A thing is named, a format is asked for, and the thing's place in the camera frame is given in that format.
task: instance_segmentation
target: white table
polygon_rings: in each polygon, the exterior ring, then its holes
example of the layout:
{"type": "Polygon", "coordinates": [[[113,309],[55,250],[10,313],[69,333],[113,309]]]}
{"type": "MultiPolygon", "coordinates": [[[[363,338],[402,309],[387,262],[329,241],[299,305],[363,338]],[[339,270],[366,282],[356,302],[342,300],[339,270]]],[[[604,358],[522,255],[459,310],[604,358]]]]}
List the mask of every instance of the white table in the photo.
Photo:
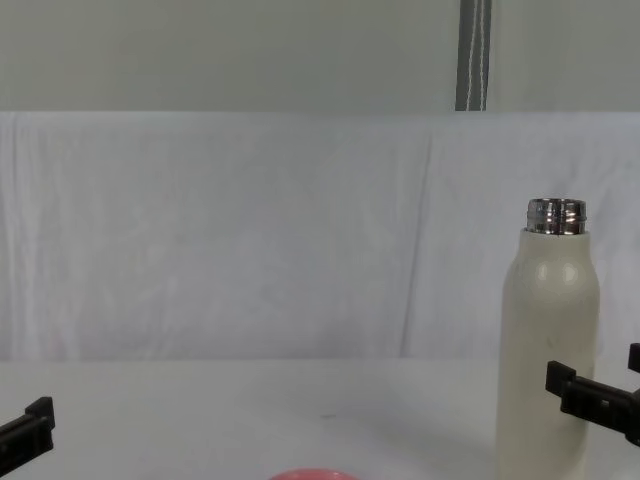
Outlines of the white table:
{"type": "MultiPolygon", "coordinates": [[[[624,360],[599,379],[631,389],[624,360]]],[[[0,364],[0,421],[54,398],[55,450],[12,480],[492,478],[496,368],[465,362],[0,364]]],[[[636,479],[640,449],[591,429],[590,478],[636,479]]]]}

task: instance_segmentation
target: white cloth backdrop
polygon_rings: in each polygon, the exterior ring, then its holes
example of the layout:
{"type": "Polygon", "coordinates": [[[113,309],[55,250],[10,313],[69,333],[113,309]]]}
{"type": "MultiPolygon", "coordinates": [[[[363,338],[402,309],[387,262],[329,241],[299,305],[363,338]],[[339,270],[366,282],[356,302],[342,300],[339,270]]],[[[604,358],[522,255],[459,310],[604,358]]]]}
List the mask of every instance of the white cloth backdrop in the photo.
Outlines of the white cloth backdrop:
{"type": "Polygon", "coordinates": [[[526,202],[640,340],[640,115],[0,115],[0,356],[494,357],[526,202]]]}

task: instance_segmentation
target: bottle neck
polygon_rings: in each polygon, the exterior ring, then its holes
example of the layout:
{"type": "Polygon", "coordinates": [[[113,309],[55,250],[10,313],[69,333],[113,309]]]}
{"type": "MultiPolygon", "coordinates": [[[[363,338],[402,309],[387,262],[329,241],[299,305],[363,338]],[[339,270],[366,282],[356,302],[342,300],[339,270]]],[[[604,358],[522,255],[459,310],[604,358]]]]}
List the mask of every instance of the bottle neck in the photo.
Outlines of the bottle neck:
{"type": "Polygon", "coordinates": [[[527,230],[520,232],[520,248],[518,255],[568,255],[591,256],[591,235],[585,232],[580,235],[546,235],[527,230]]]}

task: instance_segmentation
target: stainless steel bottle neck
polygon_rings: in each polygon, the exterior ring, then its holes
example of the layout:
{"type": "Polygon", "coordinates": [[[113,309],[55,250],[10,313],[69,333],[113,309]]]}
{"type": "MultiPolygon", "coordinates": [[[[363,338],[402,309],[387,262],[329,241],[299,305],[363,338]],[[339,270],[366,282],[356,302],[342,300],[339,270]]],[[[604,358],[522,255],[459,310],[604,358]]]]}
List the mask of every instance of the stainless steel bottle neck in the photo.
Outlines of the stainless steel bottle neck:
{"type": "Polygon", "coordinates": [[[527,209],[528,232],[580,235],[586,232],[587,205],[569,198],[536,198],[527,209]]]}

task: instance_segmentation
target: black clamp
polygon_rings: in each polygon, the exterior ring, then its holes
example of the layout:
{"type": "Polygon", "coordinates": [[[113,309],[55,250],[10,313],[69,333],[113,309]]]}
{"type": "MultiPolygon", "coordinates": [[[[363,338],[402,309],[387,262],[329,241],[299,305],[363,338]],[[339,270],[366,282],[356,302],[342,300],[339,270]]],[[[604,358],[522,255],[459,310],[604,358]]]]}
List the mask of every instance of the black clamp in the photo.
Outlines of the black clamp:
{"type": "Polygon", "coordinates": [[[0,427],[0,477],[53,449],[56,426],[51,397],[29,405],[24,415],[0,427]]]}
{"type": "MultiPolygon", "coordinates": [[[[631,345],[628,368],[640,373],[640,343],[631,345]]],[[[562,412],[623,433],[640,447],[640,390],[626,392],[578,377],[556,361],[547,364],[546,389],[562,399],[562,412]]]]}

